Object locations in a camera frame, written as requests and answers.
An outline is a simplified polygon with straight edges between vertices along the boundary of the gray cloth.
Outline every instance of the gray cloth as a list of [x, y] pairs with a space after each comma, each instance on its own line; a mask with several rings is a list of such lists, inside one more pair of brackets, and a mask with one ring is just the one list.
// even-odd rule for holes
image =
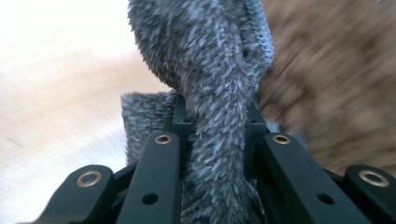
[[[243, 157], [248, 105], [274, 56], [261, 1], [130, 0], [129, 18], [148, 67], [183, 95], [196, 121], [183, 223], [260, 223]], [[170, 115], [168, 94], [122, 98], [130, 161]]]

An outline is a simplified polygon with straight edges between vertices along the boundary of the light wooden surface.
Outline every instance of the light wooden surface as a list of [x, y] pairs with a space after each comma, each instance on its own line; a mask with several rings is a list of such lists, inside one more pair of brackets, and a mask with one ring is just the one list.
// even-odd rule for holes
[[76, 169], [125, 165], [120, 96], [167, 91], [126, 0], [0, 2], [0, 223], [33, 221]]

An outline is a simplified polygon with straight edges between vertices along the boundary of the black metal bracket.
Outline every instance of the black metal bracket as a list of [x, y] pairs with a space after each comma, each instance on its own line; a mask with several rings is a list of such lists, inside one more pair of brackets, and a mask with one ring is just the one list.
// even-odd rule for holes
[[[297, 140], [269, 133], [254, 106], [248, 117], [245, 175], [257, 179], [265, 223], [396, 223], [392, 175], [363, 165], [344, 177], [325, 171]], [[148, 139], [139, 162], [115, 174], [100, 165], [76, 170], [34, 223], [180, 223], [192, 133], [178, 97], [174, 116]]]

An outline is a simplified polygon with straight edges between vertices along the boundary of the gray fuzzy fabric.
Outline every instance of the gray fuzzy fabric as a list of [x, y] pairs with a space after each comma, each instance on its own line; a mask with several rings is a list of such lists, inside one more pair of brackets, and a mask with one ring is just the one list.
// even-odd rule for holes
[[[148, 67], [185, 97], [196, 121], [183, 223], [260, 223], [258, 194], [243, 172], [247, 108], [274, 56], [260, 0], [130, 0], [129, 18]], [[123, 98], [134, 146], [144, 142], [138, 130], [159, 130], [170, 115], [169, 94], [135, 95], [130, 105]], [[164, 98], [160, 106], [151, 103]], [[148, 124], [130, 117], [136, 109], [152, 116]]]

